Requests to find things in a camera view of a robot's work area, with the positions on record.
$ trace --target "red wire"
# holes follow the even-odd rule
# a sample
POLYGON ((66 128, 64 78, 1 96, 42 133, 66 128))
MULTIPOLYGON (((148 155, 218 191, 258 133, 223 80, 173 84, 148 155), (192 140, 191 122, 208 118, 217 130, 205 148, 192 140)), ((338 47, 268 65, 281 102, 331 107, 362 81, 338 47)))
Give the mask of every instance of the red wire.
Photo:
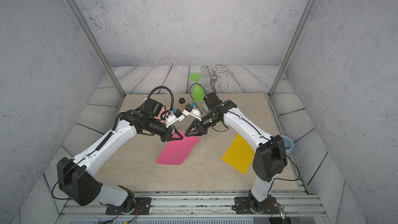
POLYGON ((272 204, 278 204, 279 206, 281 206, 279 202, 269 202, 267 203, 267 206, 270 207, 272 204))
POLYGON ((135 205, 135 217, 134 217, 134 223, 133 224, 135 224, 135 222, 137 221, 137 219, 138 219, 138 205, 135 205))

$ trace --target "black cable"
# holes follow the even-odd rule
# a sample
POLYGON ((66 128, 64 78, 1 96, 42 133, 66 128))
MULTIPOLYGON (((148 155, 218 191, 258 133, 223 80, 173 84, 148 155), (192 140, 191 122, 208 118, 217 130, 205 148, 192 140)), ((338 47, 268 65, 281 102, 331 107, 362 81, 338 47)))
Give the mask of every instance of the black cable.
POLYGON ((57 199, 57 200, 70 200, 70 199, 72 199, 72 198, 58 198, 58 197, 55 197, 54 196, 54 189, 55 189, 55 186, 58 184, 58 182, 59 181, 61 181, 62 180, 62 178, 64 178, 64 176, 66 176, 75 166, 77 166, 81 161, 83 161, 83 160, 85 160, 86 158, 85 157, 83 157, 83 159, 82 160, 80 160, 79 162, 77 162, 74 166, 72 166, 72 168, 70 168, 55 184, 54 184, 54 186, 52 187, 52 190, 51 190, 51 195, 55 198, 55 199, 57 199))
POLYGON ((282 150, 273 140, 270 140, 270 141, 271 141, 273 144, 275 144, 276 147, 278 147, 278 148, 281 150, 281 152, 283 152, 283 153, 285 154, 285 156, 286 156, 287 158, 289 158, 290 162, 292 162, 292 164, 296 167, 296 170, 297 170, 297 173, 298 173, 297 178, 294 179, 294 180, 291 180, 291 179, 284 179, 284 178, 275 178, 275 180, 278 179, 278 180, 291 181, 291 182, 294 182, 294 181, 299 180, 299 179, 300 179, 300 171, 299 171, 299 168, 297 167, 297 165, 291 160, 291 158, 286 154, 286 152, 285 152, 284 150, 282 150))
POLYGON ((119 214, 120 214, 120 209, 117 208, 117 210, 118 210, 118 212, 117 212, 117 216, 116 216, 115 218, 113 218, 112 220, 106 220, 106 221, 103 221, 103 222, 99 222, 99 223, 97 223, 97 224, 108 224, 108 223, 113 223, 113 221, 114 221, 117 217, 119 217, 119 214))
POLYGON ((234 113, 234 112, 230 112, 230 113, 235 114, 235 115, 238 116, 239 118, 241 118, 241 119, 243 119, 244 121, 246 121, 246 123, 248 123, 251 127, 253 127, 253 129, 255 129, 255 130, 258 132, 258 134, 260 135, 260 137, 265 138, 266 140, 269 140, 268 138, 266 138, 266 137, 264 137, 263 135, 261 135, 261 133, 256 129, 256 127, 254 127, 254 126, 253 126, 250 122, 248 122, 246 119, 242 118, 241 116, 237 115, 237 114, 234 113))
MULTIPOLYGON (((149 99, 150 97, 151 97, 151 95, 156 91, 156 90, 158 90, 158 89, 166 89, 168 92, 169 92, 169 94, 170 94, 170 97, 172 98, 172 101, 171 101, 171 104, 170 104, 170 111, 173 109, 173 105, 174 105, 174 95, 173 95, 173 93, 172 93, 172 91, 168 88, 168 87, 165 87, 165 86, 157 86, 157 87, 155 87, 154 89, 152 89, 152 91, 151 92, 149 92, 149 94, 148 94, 148 96, 147 96, 147 99, 149 99)), ((136 110, 136 111, 138 111, 138 110, 140 110, 140 108, 142 108, 144 105, 145 105, 145 103, 146 103, 147 101, 144 101, 144 103, 142 103, 141 104, 141 106, 139 106, 139 107, 137 107, 136 109, 134 109, 134 110, 136 110)))
POLYGON ((218 131, 218 130, 214 129, 214 126, 212 126, 211 128, 212 128, 213 130, 215 130, 216 132, 226 132, 226 131, 228 131, 228 130, 229 130, 229 127, 227 127, 227 126, 224 124, 223 121, 222 121, 222 124, 226 127, 226 130, 224 130, 224 131, 218 131))
POLYGON ((297 180, 300 179, 300 171, 299 171, 299 168, 298 168, 297 165, 291 160, 291 158, 286 154, 286 152, 285 152, 284 150, 282 150, 272 139, 268 139, 268 138, 264 137, 263 135, 261 135, 261 133, 256 129, 256 127, 254 127, 254 126, 253 126, 251 123, 249 123, 246 119, 242 118, 241 116, 237 115, 237 114, 234 113, 234 112, 230 112, 230 113, 235 114, 235 115, 238 116, 239 118, 241 118, 241 119, 243 119, 244 121, 246 121, 249 125, 251 125, 251 127, 253 127, 253 128, 258 132, 258 134, 260 134, 260 137, 263 137, 263 138, 265 138, 266 140, 271 141, 274 145, 276 145, 276 147, 278 147, 278 148, 281 150, 281 152, 283 152, 283 153, 286 155, 286 157, 289 158, 290 162, 292 162, 292 164, 296 167, 296 170, 297 170, 297 173, 298 173, 296 179, 294 179, 294 180, 291 180, 291 179, 284 179, 284 178, 275 178, 275 179, 284 180, 284 181, 297 181, 297 180))
POLYGON ((268 201, 269 201, 269 204, 270 204, 270 206, 271 206, 271 220, 272 220, 272 224, 275 224, 275 222, 274 222, 274 219, 273 219, 273 216, 272 216, 272 204, 271 204, 271 197, 268 197, 268 201))
POLYGON ((193 83, 193 84, 189 87, 189 90, 188 90, 189 95, 191 96, 193 102, 195 102, 195 100, 194 100, 193 97, 192 97, 191 88, 192 88, 194 85, 199 85, 199 86, 201 86, 201 88, 203 89, 203 92, 205 91, 205 89, 202 87, 202 85, 200 85, 199 83, 193 83))
POLYGON ((162 121, 166 120, 166 114, 169 112, 169 111, 167 111, 166 107, 164 109, 165 109, 165 111, 160 114, 160 120, 162 120, 162 121))
POLYGON ((110 139, 110 137, 113 135, 113 131, 116 130, 117 127, 117 122, 119 121, 120 116, 122 116, 125 112, 119 112, 116 115, 115 121, 113 122, 113 126, 111 128, 111 131, 108 133, 108 135, 106 135, 106 137, 102 140, 102 142, 96 147, 96 151, 99 151, 103 145, 108 141, 108 139, 110 139))

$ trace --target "metal frame pole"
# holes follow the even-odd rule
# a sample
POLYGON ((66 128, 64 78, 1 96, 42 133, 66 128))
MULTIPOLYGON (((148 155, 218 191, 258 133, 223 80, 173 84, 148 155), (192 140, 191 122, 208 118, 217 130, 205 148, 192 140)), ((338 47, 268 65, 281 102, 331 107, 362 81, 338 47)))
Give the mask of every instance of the metal frame pole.
POLYGON ((117 80, 115 74, 113 73, 113 70, 111 66, 109 65, 107 59, 105 58, 105 55, 103 54, 97 40, 95 39, 94 35, 92 34, 90 28, 88 27, 87 22, 84 20, 84 17, 80 11, 80 9, 77 7, 77 4, 74 0, 65 0, 65 3, 69 7, 70 11, 72 12, 73 16, 75 17, 77 23, 79 24, 80 28, 82 29, 84 35, 87 38, 87 41, 90 43, 91 47, 93 48, 94 52, 96 53, 98 60, 101 62, 102 66, 104 67, 105 71, 111 78, 111 81, 113 84, 116 86, 117 91, 120 93, 122 97, 126 96, 126 93, 124 92, 122 86, 120 85, 119 81, 117 80))
POLYGON ((297 25, 296 32, 295 32, 295 34, 294 34, 294 36, 293 36, 293 38, 292 38, 292 40, 291 40, 291 42, 289 44, 289 47, 288 47, 288 49, 286 51, 286 54, 285 54, 285 57, 283 58, 283 60, 281 62, 281 65, 279 67, 279 71, 278 71, 278 73, 276 75, 275 81, 272 84, 271 91, 268 94, 270 98, 272 98, 273 95, 275 94, 276 89, 277 89, 277 87, 279 85, 279 82, 281 81, 281 79, 283 77, 283 74, 285 73, 286 68, 289 65, 289 62, 292 59, 293 52, 294 52, 294 50, 295 50, 295 48, 296 48, 296 46, 297 46, 297 44, 298 44, 298 42, 300 40, 300 37, 301 37, 304 29, 305 29, 305 25, 306 25, 308 19, 311 16, 311 13, 312 13, 312 10, 314 9, 316 1, 317 0, 308 0, 307 1, 307 4, 306 4, 306 6, 304 8, 304 11, 303 11, 303 13, 301 15, 301 18, 300 18, 300 22, 297 25))

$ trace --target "yellow paper sheet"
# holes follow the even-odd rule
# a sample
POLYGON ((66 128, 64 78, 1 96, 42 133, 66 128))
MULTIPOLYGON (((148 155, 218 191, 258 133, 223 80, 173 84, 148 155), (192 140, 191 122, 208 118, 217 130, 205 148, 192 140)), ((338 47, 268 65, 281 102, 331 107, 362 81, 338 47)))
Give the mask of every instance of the yellow paper sheet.
POLYGON ((222 157, 222 160, 243 174, 246 174, 253 158, 253 149, 248 142, 238 134, 222 157))

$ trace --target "metal base plate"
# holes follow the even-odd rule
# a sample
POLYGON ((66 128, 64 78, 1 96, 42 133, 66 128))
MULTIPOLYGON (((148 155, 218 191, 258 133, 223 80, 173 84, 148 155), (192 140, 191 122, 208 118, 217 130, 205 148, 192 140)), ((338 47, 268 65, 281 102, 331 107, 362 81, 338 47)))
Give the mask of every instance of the metal base plate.
MULTIPOLYGON (((269 202, 276 202, 275 197, 269 197, 266 199, 269 202)), ((253 214, 249 205, 249 197, 235 197, 236 214, 253 214)), ((273 214, 276 217, 279 215, 278 206, 272 204, 270 207, 265 206, 264 211, 261 214, 273 214)))
MULTIPOLYGON (((135 197, 135 202, 138 205, 138 215, 148 215, 150 203, 152 201, 151 197, 135 197)), ((116 215, 118 209, 116 206, 108 206, 106 209, 106 215, 116 215)), ((130 213, 130 215, 135 215, 135 210, 130 213)))

